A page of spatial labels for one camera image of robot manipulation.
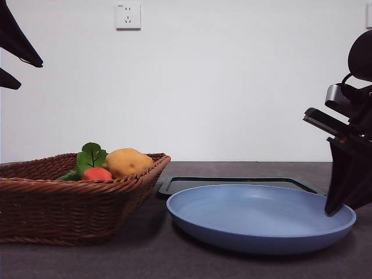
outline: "blue plate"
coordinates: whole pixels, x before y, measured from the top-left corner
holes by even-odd
[[[343,238],[356,221],[344,205],[328,217],[326,197],[305,191],[247,184],[186,189],[167,200],[174,222],[212,245],[264,255],[307,253]]]

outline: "red tomato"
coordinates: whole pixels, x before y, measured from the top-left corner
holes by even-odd
[[[111,172],[104,169],[103,167],[90,167],[89,169],[86,169],[83,175],[81,176],[81,180],[96,179],[111,180],[112,179]]]

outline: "yellow potato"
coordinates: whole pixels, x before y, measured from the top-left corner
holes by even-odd
[[[115,178],[140,174],[153,164],[152,158],[133,148],[115,150],[106,156],[105,166]]]

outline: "plate rim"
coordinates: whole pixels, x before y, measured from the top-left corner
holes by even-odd
[[[348,228],[352,228],[352,226],[355,224],[356,222],[356,212],[350,208],[348,205],[343,205],[344,207],[346,207],[346,209],[349,210],[349,212],[351,213],[352,215],[352,218],[351,220],[341,226],[341,227],[338,227],[336,229],[333,229],[333,230],[328,230],[328,231],[323,231],[323,232],[320,232],[318,234],[298,234],[298,235],[259,235],[259,234],[243,234],[243,233],[240,233],[240,232],[232,232],[232,231],[228,231],[228,230],[223,230],[223,229],[219,229],[219,228],[214,228],[214,227],[208,227],[208,226],[204,226],[204,225],[201,225],[201,224],[197,224],[197,223],[194,223],[192,221],[189,221],[189,220],[186,220],[182,217],[180,217],[179,215],[177,215],[177,213],[171,208],[170,206],[170,202],[171,200],[176,196],[176,195],[181,195],[183,192],[187,192],[187,191],[196,191],[197,189],[199,188],[209,188],[209,187],[226,187],[226,186],[232,186],[232,185],[241,185],[241,186],[253,186],[253,187],[256,187],[256,188],[276,188],[276,189],[281,189],[280,191],[296,191],[296,192],[301,192],[301,193],[304,193],[304,195],[315,195],[315,196],[318,196],[319,198],[324,198],[326,199],[327,197],[326,196],[322,196],[322,195],[319,195],[319,194],[315,194],[315,193],[311,193],[311,192],[306,192],[306,191],[302,191],[302,190],[298,190],[298,189],[289,189],[289,188],[283,188],[283,187],[275,187],[275,186],[269,186],[269,185],[256,185],[256,184],[215,184],[215,185],[204,185],[204,186],[198,186],[198,187],[193,187],[193,188],[189,188],[189,189],[185,189],[185,190],[182,190],[182,191],[179,191],[175,194],[173,194],[172,196],[170,196],[168,199],[167,199],[167,202],[166,202],[166,206],[167,206],[167,209],[168,211],[173,215],[173,216],[176,216],[178,219],[181,219],[182,221],[185,221],[189,224],[192,224],[194,226],[198,226],[198,227],[201,227],[201,228],[206,228],[208,230],[212,230],[212,231],[216,231],[216,232],[219,232],[219,233],[226,233],[226,234],[232,234],[232,235],[241,235],[241,236],[245,236],[245,237],[259,237],[259,238],[282,238],[282,239],[288,239],[288,238],[310,238],[310,237],[319,237],[319,236],[325,236],[325,235],[330,235],[330,234],[334,234],[334,233],[338,233],[338,232],[341,232],[343,230],[346,230]]]

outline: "green leaf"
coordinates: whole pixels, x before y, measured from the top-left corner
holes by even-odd
[[[76,172],[79,175],[83,175],[86,169],[90,167],[101,167],[106,159],[106,151],[101,149],[98,144],[89,142],[85,144],[81,152],[76,157]]]
[[[81,176],[79,176],[75,170],[69,170],[67,173],[65,173],[63,176],[58,177],[56,180],[74,180],[78,181],[81,179]]]

